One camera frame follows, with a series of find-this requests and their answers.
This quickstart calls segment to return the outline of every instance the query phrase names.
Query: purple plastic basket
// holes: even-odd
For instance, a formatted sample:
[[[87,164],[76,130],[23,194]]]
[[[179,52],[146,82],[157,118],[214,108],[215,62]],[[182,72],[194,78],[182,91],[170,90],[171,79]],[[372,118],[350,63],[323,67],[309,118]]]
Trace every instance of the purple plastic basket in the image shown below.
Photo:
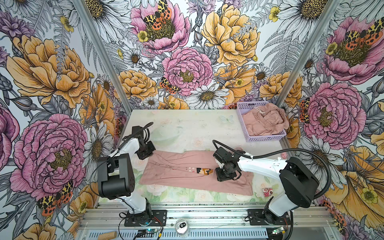
[[[255,106],[263,106],[269,103],[268,101],[253,101],[253,102],[237,102],[237,116],[239,118],[241,128],[243,129],[244,137],[247,142],[255,141],[278,141],[283,138],[287,133],[283,129],[279,134],[275,135],[265,135],[265,136],[250,136],[248,134],[247,128],[245,127],[243,114],[249,112]]]

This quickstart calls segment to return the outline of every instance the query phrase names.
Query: wooden cylinder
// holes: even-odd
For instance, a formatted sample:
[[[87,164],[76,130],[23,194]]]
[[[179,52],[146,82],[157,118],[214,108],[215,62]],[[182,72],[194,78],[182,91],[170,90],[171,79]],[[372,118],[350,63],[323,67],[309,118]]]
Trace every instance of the wooden cylinder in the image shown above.
[[[110,240],[117,238],[118,232],[113,231],[113,232],[106,232],[98,236],[97,240]]]

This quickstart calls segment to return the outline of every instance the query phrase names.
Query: pink peony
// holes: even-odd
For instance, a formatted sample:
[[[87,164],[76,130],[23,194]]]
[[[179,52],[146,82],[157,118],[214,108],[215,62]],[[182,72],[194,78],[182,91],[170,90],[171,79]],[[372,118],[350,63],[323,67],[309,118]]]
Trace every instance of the pink peony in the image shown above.
[[[328,142],[332,149],[349,146],[365,125],[366,114],[361,107],[361,96],[347,83],[322,83],[310,97],[309,123],[304,124],[308,137]]]
[[[362,84],[384,68],[384,37],[372,45],[365,43],[353,51],[345,48],[345,34],[348,31],[368,29],[374,21],[365,23],[358,18],[347,17],[333,35],[328,38],[328,48],[322,67],[327,76],[332,75],[339,81],[349,81],[354,85]]]
[[[189,96],[191,91],[209,85],[213,78],[209,58],[193,48],[179,48],[171,57],[163,60],[164,77],[180,88],[180,95]]]
[[[84,128],[65,114],[26,127],[15,144],[18,168],[11,175],[11,189],[40,199],[58,193],[69,181],[77,187],[85,176],[81,165],[87,140]]]
[[[150,53],[161,54],[163,52],[171,52],[176,48],[185,46],[189,38],[190,23],[189,18],[184,18],[184,15],[180,12],[179,6],[175,6],[168,0],[168,7],[172,11],[171,24],[174,26],[174,33],[172,37],[162,37],[160,39],[155,39],[154,41],[149,39],[144,41],[144,46],[148,49]],[[149,15],[154,15],[157,11],[158,4],[156,3],[154,7],[148,5],[147,8],[144,8],[140,5],[140,8],[131,9],[131,25],[134,26],[131,28],[132,33],[138,34],[140,31],[146,31],[147,25],[144,23],[144,18]]]
[[[0,106],[0,170],[8,162],[12,152],[12,142],[19,134],[20,127],[8,109]]]

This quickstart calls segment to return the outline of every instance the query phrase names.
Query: folded pink clothing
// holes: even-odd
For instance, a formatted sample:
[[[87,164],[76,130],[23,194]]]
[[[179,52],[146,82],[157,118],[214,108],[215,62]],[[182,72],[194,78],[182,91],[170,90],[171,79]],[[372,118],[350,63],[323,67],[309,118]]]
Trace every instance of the folded pink clothing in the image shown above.
[[[274,135],[289,128],[284,110],[273,103],[257,106],[242,116],[250,136]]]
[[[242,172],[236,181],[219,182],[214,169],[218,167],[214,151],[187,151],[185,153],[154,151],[141,176],[140,184],[159,184],[172,187],[253,195],[252,172]],[[199,174],[195,168],[211,169],[212,173]]]

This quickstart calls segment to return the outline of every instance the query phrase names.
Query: table surface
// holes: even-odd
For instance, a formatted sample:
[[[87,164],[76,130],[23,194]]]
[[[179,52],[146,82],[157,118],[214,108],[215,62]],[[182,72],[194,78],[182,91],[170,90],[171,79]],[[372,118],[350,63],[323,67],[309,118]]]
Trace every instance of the table surface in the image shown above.
[[[242,148],[253,155],[261,155],[280,150],[279,141],[246,142],[236,110],[133,110],[124,136],[131,133],[133,126],[154,124],[149,128],[150,140],[157,150],[179,152],[192,150],[213,151],[212,140],[218,140],[232,148]],[[147,159],[137,155],[131,159],[135,174],[135,190],[150,203],[159,202],[267,202],[271,196],[283,192],[279,181],[255,174],[252,181],[253,196],[211,192],[160,185],[140,185]],[[272,188],[273,194],[264,197],[263,188]],[[100,199],[101,202],[114,200]]]

